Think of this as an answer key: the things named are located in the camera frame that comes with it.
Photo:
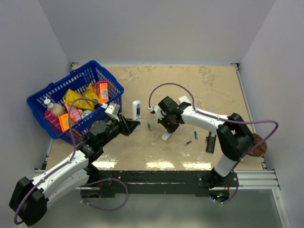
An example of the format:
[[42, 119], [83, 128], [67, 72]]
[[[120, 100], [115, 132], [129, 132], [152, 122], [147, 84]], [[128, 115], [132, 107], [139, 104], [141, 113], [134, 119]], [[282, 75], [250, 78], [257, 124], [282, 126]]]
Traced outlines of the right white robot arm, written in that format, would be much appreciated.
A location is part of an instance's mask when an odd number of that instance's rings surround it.
[[241, 156], [253, 145], [254, 137], [240, 115], [230, 116], [210, 113], [194, 107], [186, 96], [176, 103], [170, 97], [165, 97], [150, 108], [155, 112], [158, 123], [169, 134], [172, 134], [181, 124], [194, 125], [217, 136], [223, 155], [212, 168], [210, 178], [214, 185], [221, 187], [228, 182], [228, 175], [241, 159]]

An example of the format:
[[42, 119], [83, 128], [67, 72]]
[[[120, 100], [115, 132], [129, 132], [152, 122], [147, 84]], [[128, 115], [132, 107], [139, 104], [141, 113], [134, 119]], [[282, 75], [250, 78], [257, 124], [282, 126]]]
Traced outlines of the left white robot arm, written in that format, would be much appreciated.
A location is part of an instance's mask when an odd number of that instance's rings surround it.
[[52, 203], [71, 190], [96, 185], [98, 174], [92, 162], [102, 155], [103, 147], [112, 139], [120, 134], [129, 136], [140, 125], [140, 121], [121, 114], [110, 124], [96, 121], [67, 158], [39, 176], [21, 178], [9, 201], [9, 207], [15, 212], [14, 223], [32, 226], [42, 219]]

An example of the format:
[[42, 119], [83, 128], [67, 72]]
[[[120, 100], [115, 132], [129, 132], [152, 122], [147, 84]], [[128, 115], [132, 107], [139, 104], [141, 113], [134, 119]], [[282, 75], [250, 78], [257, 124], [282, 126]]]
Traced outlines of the white battery cover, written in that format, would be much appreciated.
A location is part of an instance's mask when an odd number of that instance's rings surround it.
[[165, 133], [162, 135], [161, 139], [164, 140], [164, 141], [166, 141], [170, 136], [171, 136], [170, 133], [165, 132]]

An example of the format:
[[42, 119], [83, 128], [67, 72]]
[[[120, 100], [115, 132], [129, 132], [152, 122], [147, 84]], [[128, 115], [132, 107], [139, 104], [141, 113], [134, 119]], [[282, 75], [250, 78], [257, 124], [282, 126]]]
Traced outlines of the white remote control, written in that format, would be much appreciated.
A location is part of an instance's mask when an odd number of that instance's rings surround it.
[[[132, 119], [135, 121], [139, 121], [141, 123], [141, 117], [142, 117], [142, 105], [141, 101], [135, 100], [132, 103]], [[140, 130], [141, 124], [136, 126], [135, 131]]]

